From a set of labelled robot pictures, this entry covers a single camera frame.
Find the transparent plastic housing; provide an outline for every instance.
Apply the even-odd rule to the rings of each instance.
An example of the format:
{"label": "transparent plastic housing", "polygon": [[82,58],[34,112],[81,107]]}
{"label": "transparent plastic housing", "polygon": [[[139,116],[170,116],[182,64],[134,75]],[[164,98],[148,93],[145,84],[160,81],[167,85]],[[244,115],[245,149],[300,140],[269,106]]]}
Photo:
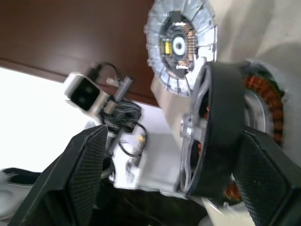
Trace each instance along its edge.
{"label": "transparent plastic housing", "polygon": [[[186,70],[184,78],[174,76],[164,62],[161,53],[162,27],[169,21],[170,12],[178,11],[195,30],[195,56],[193,69]],[[215,61],[217,56],[217,26],[214,13],[207,0],[156,0],[149,12],[145,26],[148,64],[165,88],[181,96],[190,96],[196,77],[206,61]]]}

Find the wooden surface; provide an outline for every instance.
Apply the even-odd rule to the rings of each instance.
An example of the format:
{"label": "wooden surface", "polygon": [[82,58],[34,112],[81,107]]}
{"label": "wooden surface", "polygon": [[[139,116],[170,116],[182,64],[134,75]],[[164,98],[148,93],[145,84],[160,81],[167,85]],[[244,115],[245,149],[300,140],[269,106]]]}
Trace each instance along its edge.
{"label": "wooden surface", "polygon": [[[64,81],[109,61],[135,83],[128,96],[157,105],[143,33],[152,0],[2,0],[0,65]],[[100,80],[105,89],[116,88]]]}

